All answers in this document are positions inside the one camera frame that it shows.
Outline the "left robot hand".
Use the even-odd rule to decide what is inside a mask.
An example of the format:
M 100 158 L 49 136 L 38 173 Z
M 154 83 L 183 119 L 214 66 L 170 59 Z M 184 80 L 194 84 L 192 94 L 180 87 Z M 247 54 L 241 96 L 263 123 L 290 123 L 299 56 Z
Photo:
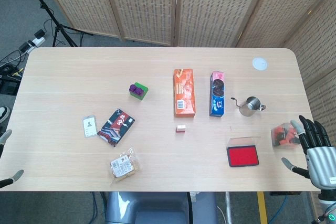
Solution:
M 2 156 L 2 153 L 3 153 L 3 150 L 4 150 L 4 146 L 6 144 L 6 141 L 8 140 L 8 138 L 10 137 L 11 134 L 12 134 L 12 130 L 7 130 L 1 136 L 0 157 Z M 0 182 L 0 188 L 6 187 L 6 186 L 11 185 L 14 182 L 18 181 L 22 177 L 23 174 L 24 174 L 24 170 L 21 169 L 21 170 L 17 171 L 12 177 L 1 180 L 1 182 Z

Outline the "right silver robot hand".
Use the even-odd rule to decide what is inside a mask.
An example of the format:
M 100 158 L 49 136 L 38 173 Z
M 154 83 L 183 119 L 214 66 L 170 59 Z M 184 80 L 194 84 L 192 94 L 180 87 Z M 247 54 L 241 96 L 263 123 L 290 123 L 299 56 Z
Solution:
M 335 147 L 331 145 L 326 129 L 318 121 L 311 121 L 300 115 L 299 120 L 290 121 L 297 130 L 305 155 L 307 168 L 293 165 L 283 157 L 282 163 L 293 173 L 310 179 L 320 190 L 335 190 Z

